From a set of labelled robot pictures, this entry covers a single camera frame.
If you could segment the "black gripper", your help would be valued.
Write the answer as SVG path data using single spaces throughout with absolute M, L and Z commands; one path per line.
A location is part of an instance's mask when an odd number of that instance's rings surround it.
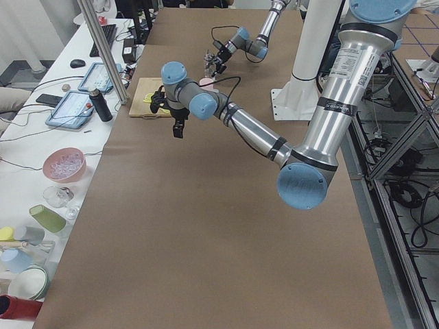
M 232 53 L 225 47 L 222 47 L 217 55 L 208 53 L 204 56 L 204 64 L 206 66 L 215 65 L 215 69 L 212 72 L 211 77 L 216 77 L 222 74 L 226 70 L 226 63 L 231 58 Z
M 151 96 L 150 111 L 151 113 L 157 113 L 160 109 L 171 110 L 165 96 L 164 86 L 160 86 L 158 90 Z

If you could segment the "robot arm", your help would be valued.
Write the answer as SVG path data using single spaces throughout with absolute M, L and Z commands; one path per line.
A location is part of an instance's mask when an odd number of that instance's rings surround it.
M 253 63 L 262 62 L 267 53 L 270 41 L 270 34 L 276 27 L 282 11 L 291 3 L 290 0 L 275 0 L 271 1 L 271 7 L 264 24 L 256 38 L 251 38 L 248 30 L 244 27 L 235 25 L 223 25 L 211 28 L 211 38 L 213 46 L 218 50 L 216 54 L 206 52 L 204 55 L 204 73 L 206 77 L 214 78 L 222 74 L 227 66 L 226 63 L 230 60 L 233 54 L 242 50 L 246 58 Z M 215 29 L 236 27 L 237 31 L 225 43 L 214 37 L 213 31 Z
M 338 167 L 336 154 L 380 57 L 401 44 L 414 1 L 306 1 L 307 15 L 291 78 L 272 97 L 285 120 L 308 121 L 298 145 L 253 118 L 229 95 L 187 77 L 180 62 L 162 67 L 162 85 L 150 109 L 170 111 L 182 138 L 190 116 L 216 117 L 254 151 L 277 163 L 277 190 L 289 206 L 308 210 L 327 195 Z

